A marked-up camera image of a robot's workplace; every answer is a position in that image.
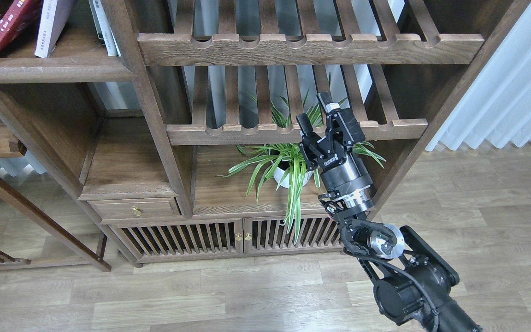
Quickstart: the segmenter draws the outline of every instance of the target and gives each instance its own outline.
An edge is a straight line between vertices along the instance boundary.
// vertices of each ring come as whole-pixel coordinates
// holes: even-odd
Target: black cable
[[[432,332],[436,332],[438,330],[440,316],[438,314],[438,311],[436,310],[434,302],[430,299],[430,296],[423,289],[423,287],[421,286],[419,281],[417,281],[412,275],[410,275],[409,273],[405,272],[405,270],[400,269],[400,268],[390,264],[389,262],[383,261],[381,259],[375,259],[375,258],[372,258],[370,256],[362,256],[362,257],[360,257],[360,255],[353,254],[352,252],[350,252],[348,250],[346,250],[346,254],[348,254],[348,255],[350,255],[352,257],[355,257],[357,259],[362,259],[364,261],[368,261],[368,262],[372,262],[372,263],[377,263],[377,264],[383,265],[384,267],[388,267],[389,269],[392,269],[396,273],[400,273],[405,278],[411,280],[411,282],[413,282],[413,285],[415,285],[415,287],[417,287],[417,289],[421,292],[421,294],[423,295],[423,297],[427,301],[427,304],[430,306],[431,312],[434,313],[434,326],[432,328]]]

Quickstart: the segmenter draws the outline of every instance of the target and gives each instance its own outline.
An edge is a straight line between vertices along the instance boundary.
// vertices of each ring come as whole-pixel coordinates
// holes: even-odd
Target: red book
[[[42,13],[42,0],[13,0],[0,21],[0,52]]]

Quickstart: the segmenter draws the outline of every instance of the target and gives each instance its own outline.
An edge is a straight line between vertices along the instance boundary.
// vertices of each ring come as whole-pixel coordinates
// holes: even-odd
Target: white pot
[[[274,170],[274,180],[280,183],[280,180],[282,179],[283,175],[284,175],[284,170],[280,167],[276,167],[276,169]],[[303,181],[303,187],[308,183],[311,176],[313,176],[313,172],[306,173],[306,176],[304,177],[304,181]],[[290,187],[290,175],[286,176],[284,181],[280,183],[280,187],[285,187],[286,189]]]

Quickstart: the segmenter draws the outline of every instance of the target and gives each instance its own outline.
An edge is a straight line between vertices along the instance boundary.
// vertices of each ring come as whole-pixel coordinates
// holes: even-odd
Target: book
[[[53,52],[77,0],[44,0],[34,55],[47,58]]]
[[[14,0],[0,20],[0,52],[40,17],[42,0]]]
[[[104,34],[101,33],[100,22],[97,19],[97,13],[95,13],[93,0],[89,0],[89,8],[91,9],[91,16],[93,16],[93,23],[95,24],[95,31],[97,32],[97,39],[100,40],[100,44],[104,45]]]
[[[106,12],[101,6],[101,1],[93,0],[93,7],[95,9],[95,14],[97,15],[97,21],[100,23],[100,30],[104,36],[104,44],[106,45],[108,55],[110,57],[115,57],[118,55],[118,49],[116,48],[116,42],[114,41],[114,36],[112,35],[112,30],[110,29]]]

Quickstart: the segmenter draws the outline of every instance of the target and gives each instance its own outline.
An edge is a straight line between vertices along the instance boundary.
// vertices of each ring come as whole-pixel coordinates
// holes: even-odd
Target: wooden drawer
[[[143,219],[178,214],[173,197],[97,200],[89,203],[102,219]]]

